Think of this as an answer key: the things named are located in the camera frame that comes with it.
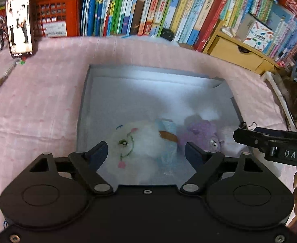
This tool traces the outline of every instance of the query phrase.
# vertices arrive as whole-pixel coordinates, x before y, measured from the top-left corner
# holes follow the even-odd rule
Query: purple plush toy
[[[187,131],[178,133],[178,144],[183,149],[187,142],[193,142],[206,152],[221,152],[216,125],[208,120],[193,122]]]

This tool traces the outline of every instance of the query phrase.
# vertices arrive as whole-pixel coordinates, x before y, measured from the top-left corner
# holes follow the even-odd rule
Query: drawer handle
[[[248,49],[246,49],[244,47],[241,47],[239,45],[237,45],[237,46],[238,46],[239,52],[241,52],[241,53],[250,53],[251,52],[250,50],[248,50]]]

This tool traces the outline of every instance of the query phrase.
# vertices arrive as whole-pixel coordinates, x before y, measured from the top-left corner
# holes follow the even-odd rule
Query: pink bed sheet
[[[10,66],[0,52],[0,76]],[[76,37],[42,39],[38,52],[18,65],[0,88],[0,193],[42,152],[67,156],[75,150],[76,126],[89,64],[133,64],[182,69],[224,78],[244,120],[286,130],[272,91],[260,76],[234,64],[188,49],[146,41]],[[295,167],[281,180],[292,190]],[[4,219],[0,211],[0,231]]]

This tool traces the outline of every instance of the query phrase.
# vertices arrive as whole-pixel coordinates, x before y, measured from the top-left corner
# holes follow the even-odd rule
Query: colorful box
[[[261,52],[272,41],[273,36],[274,33],[251,14],[245,16],[236,33],[236,38]]]

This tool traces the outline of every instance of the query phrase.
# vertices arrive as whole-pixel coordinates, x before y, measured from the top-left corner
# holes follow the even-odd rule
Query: smartphone
[[[31,56],[34,32],[31,20],[31,0],[6,0],[8,44],[13,58]]]

